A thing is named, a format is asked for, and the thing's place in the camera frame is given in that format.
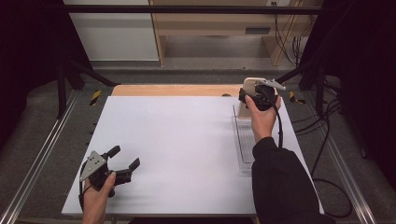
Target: black jacket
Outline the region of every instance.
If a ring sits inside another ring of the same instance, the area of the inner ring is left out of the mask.
[[[261,224],[335,223],[319,212],[317,194],[294,152],[266,137],[253,148],[253,197]]]

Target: white tabletop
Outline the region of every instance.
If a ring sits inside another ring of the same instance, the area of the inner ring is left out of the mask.
[[[111,170],[140,166],[116,187],[106,212],[134,217],[255,216],[251,176],[239,171],[233,135],[236,97],[110,96],[84,161],[114,146]],[[284,147],[308,172],[285,106],[279,111]],[[81,216],[78,177],[62,211]]]

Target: black cable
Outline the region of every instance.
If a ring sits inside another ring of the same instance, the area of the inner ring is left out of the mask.
[[[324,183],[327,183],[327,184],[335,186],[337,189],[339,189],[346,196],[346,200],[348,201],[349,209],[347,210],[347,212],[345,214],[343,214],[343,215],[335,215],[335,214],[332,214],[332,213],[330,213],[330,212],[328,212],[328,211],[323,209],[324,210],[324,214],[326,214],[328,216],[331,216],[331,217],[337,217],[337,218],[344,218],[344,217],[349,217],[350,216],[350,214],[352,213],[352,206],[353,205],[352,205],[352,202],[350,201],[349,197],[347,196],[347,193],[343,189],[341,189],[341,187],[339,187],[338,185],[334,184],[332,181],[321,179],[321,178],[312,178],[312,181],[314,181],[314,182],[324,182]]]
[[[335,111],[339,110],[339,109],[340,109],[340,106],[339,106],[339,105],[340,105],[340,104],[336,104],[336,105],[332,106],[332,107],[330,108],[330,111],[329,111],[329,112],[324,113],[324,116],[330,116],[330,115],[333,114]],[[323,119],[317,119],[317,120],[314,122],[314,124],[317,123],[318,121],[321,121],[321,120],[323,121]],[[313,130],[310,130],[310,131],[308,131],[308,132],[306,132],[306,133],[299,133],[299,134],[296,134],[296,135],[297,135],[297,136],[301,136],[301,135],[305,135],[305,134],[308,134],[308,133],[312,133],[313,131],[315,131],[315,130],[319,129],[320,127],[322,127],[325,123],[326,123],[326,122],[323,122],[323,123],[319,124],[318,127],[316,127],[316,128],[313,129]],[[308,128],[310,128],[310,127],[312,127],[312,126],[313,126],[313,125],[309,125],[308,127],[305,127],[305,128],[303,128],[303,129],[299,130],[298,132],[307,130]]]
[[[278,111],[276,105],[274,104],[274,102],[272,102],[271,98],[268,96],[267,92],[265,92],[265,91],[263,91],[263,90],[260,90],[259,93],[261,93],[261,94],[264,93],[264,94],[265,94],[265,97],[266,97],[266,98],[268,99],[268,101],[270,102],[271,107],[272,107],[272,108],[275,110],[275,112],[276,112],[277,122],[278,122],[278,125],[279,125],[279,133],[278,133],[278,134],[279,134],[279,140],[278,140],[277,147],[282,148],[282,147],[283,147],[283,129],[282,129],[282,119],[280,118],[279,111]]]
[[[327,107],[326,107],[326,113],[328,113],[330,105],[331,105],[333,102],[335,102],[335,101],[336,101],[336,100],[333,100],[333,101],[331,101],[331,102],[327,105]],[[319,161],[320,156],[321,156],[321,154],[322,154],[322,152],[323,152],[324,146],[326,145],[327,139],[329,138],[329,133],[330,133],[330,120],[329,120],[329,116],[326,115],[326,116],[324,116],[324,118],[325,118],[326,124],[327,124],[327,132],[326,132],[326,134],[325,134],[325,137],[324,137],[324,140],[323,140],[323,142],[322,142],[322,145],[320,146],[320,150],[319,150],[319,153],[318,153],[318,155],[317,155],[317,158],[315,159],[315,163],[314,163],[314,166],[313,166],[312,171],[311,171],[311,176],[314,176],[314,172],[315,172],[315,170],[316,170],[316,168],[317,168],[318,161]]]
[[[337,218],[343,218],[343,217],[348,217],[348,216],[352,213],[352,202],[350,201],[349,197],[347,196],[347,193],[346,193],[343,189],[341,189],[341,187],[339,187],[338,185],[336,185],[336,184],[333,183],[332,181],[325,180],[325,179],[320,179],[320,178],[313,178],[314,172],[315,172],[315,170],[316,170],[316,168],[317,168],[317,165],[318,165],[318,161],[319,161],[319,159],[320,159],[320,157],[321,157],[321,154],[322,154],[322,152],[323,152],[324,146],[325,146],[325,144],[326,144],[326,142],[327,142],[327,139],[328,139],[328,137],[329,137],[329,133],[330,133],[330,114],[331,114],[330,112],[331,112],[331,108],[333,108],[333,107],[339,105],[339,104],[336,104],[336,105],[333,105],[333,106],[331,107],[331,104],[333,104],[333,103],[336,102],[336,101],[337,101],[337,99],[331,101],[331,102],[327,105],[327,107],[326,107],[326,113],[325,113],[325,116],[324,116],[324,117],[325,117],[325,121],[326,121],[326,124],[327,124],[327,132],[326,132],[325,138],[324,138],[324,140],[323,140],[323,142],[322,142],[322,145],[320,146],[319,153],[318,153],[318,155],[317,155],[317,158],[316,158],[316,160],[315,160],[314,166],[313,166],[312,171],[311,171],[310,174],[311,174],[311,177],[312,177],[312,180],[313,180],[313,181],[325,182],[325,183],[327,183],[327,184],[330,184],[330,185],[335,186],[337,189],[339,189],[341,192],[343,192],[343,194],[346,196],[346,199],[347,199],[348,205],[349,205],[349,209],[348,209],[348,211],[347,211],[345,214],[343,214],[343,215],[335,215],[335,214],[329,213],[329,212],[327,212],[326,210],[323,209],[324,212],[325,212],[325,214],[328,215],[328,216],[337,217]]]

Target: wire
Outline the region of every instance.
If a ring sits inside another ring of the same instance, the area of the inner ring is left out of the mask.
[[[335,214],[332,214],[332,213],[330,213],[330,212],[328,212],[328,211],[323,209],[324,210],[324,214],[326,214],[328,216],[331,216],[331,217],[338,217],[338,218],[349,217],[349,215],[352,213],[352,202],[350,201],[349,197],[347,196],[347,193],[343,189],[341,189],[340,186],[334,184],[332,181],[321,179],[321,178],[312,178],[312,181],[314,181],[314,182],[324,182],[324,183],[327,183],[327,184],[335,186],[337,189],[339,189],[346,196],[346,200],[348,201],[349,209],[348,209],[348,211],[345,214],[343,214],[343,215],[335,215]]]
[[[280,118],[279,111],[278,111],[276,105],[274,104],[274,102],[272,102],[271,98],[268,96],[267,92],[265,92],[262,89],[260,89],[259,93],[264,93],[265,94],[265,96],[267,97],[268,101],[270,102],[272,108],[276,112],[277,122],[279,124],[279,133],[278,133],[279,134],[279,140],[278,140],[277,147],[278,148],[282,148],[283,147],[283,129],[282,129],[282,119]]]
[[[317,168],[317,165],[318,165],[318,161],[319,161],[319,159],[320,159],[320,157],[321,157],[321,154],[322,154],[322,152],[323,152],[323,149],[324,149],[324,146],[325,146],[325,144],[326,144],[326,142],[327,142],[327,139],[329,138],[329,133],[330,133],[330,119],[329,119],[329,117],[330,117],[330,114],[331,114],[331,113],[330,113],[330,112],[331,112],[331,108],[333,108],[333,107],[339,105],[339,104],[336,104],[336,105],[333,105],[333,106],[331,107],[331,104],[333,104],[333,103],[336,102],[336,101],[337,101],[337,99],[331,101],[331,102],[327,105],[327,108],[326,108],[326,113],[325,113],[324,118],[325,118],[325,121],[326,121],[325,123],[327,124],[327,132],[326,132],[326,135],[325,135],[324,140],[323,140],[323,142],[322,142],[322,145],[320,146],[319,153],[318,153],[318,155],[317,155],[317,158],[315,159],[314,166],[313,166],[312,171],[311,171],[311,173],[310,173],[310,174],[311,174],[311,177],[314,176],[314,172],[316,171],[316,168]],[[335,215],[335,214],[331,214],[331,213],[327,212],[326,210],[324,211],[325,214],[326,214],[326,215],[329,215],[329,216],[331,216],[331,217],[339,217],[339,218],[348,217],[348,216],[351,214],[351,212],[352,212],[352,202],[350,201],[350,199],[349,199],[349,197],[347,196],[347,194],[341,189],[341,187],[339,187],[338,185],[334,184],[333,182],[331,182],[331,181],[329,181],[329,180],[319,179],[319,178],[317,178],[317,179],[315,179],[315,180],[316,180],[316,181],[325,182],[325,183],[327,183],[327,184],[330,184],[330,185],[335,186],[336,188],[338,188],[339,190],[341,190],[341,191],[343,192],[343,194],[346,196],[346,199],[348,200],[349,209],[348,209],[348,211],[347,211],[345,214],[343,214],[343,215]]]

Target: hand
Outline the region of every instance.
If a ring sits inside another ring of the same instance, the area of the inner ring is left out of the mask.
[[[260,111],[254,104],[254,101],[248,96],[245,96],[247,107],[251,114],[251,129],[254,133],[254,140],[258,143],[264,137],[271,137],[274,129],[276,112],[273,107]],[[281,97],[276,98],[276,108],[280,108]]]
[[[108,176],[101,190],[97,191],[91,187],[91,182],[88,178],[85,180],[83,224],[105,222],[108,193],[114,188],[115,182],[116,173],[113,172]]]

